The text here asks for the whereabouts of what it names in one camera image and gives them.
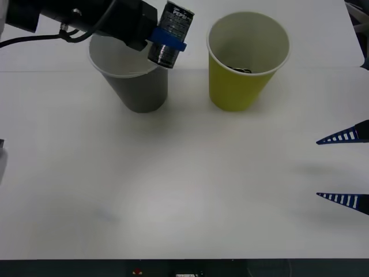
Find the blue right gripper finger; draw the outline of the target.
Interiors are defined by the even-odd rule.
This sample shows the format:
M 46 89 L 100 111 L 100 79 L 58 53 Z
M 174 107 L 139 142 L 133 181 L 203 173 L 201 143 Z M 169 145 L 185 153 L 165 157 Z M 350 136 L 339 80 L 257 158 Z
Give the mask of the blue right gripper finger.
M 317 145 L 325 144 L 349 144 L 349 143 L 368 143 L 368 122 L 357 123 L 353 127 L 341 130 L 337 133 L 324 137 L 316 142 Z
M 348 207 L 355 211 L 369 215 L 369 195 L 368 194 L 336 194 L 317 192 L 321 198 L 333 203 Z

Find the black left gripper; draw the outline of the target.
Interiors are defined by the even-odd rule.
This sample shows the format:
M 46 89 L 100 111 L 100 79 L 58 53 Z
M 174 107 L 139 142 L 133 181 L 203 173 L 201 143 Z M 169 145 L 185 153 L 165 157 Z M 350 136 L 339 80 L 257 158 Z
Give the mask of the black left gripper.
M 185 42 L 156 26 L 155 7 L 145 1 L 118 1 L 99 29 L 99 34 L 116 38 L 136 51 L 142 51 L 148 45 L 148 38 L 152 43 L 185 51 Z

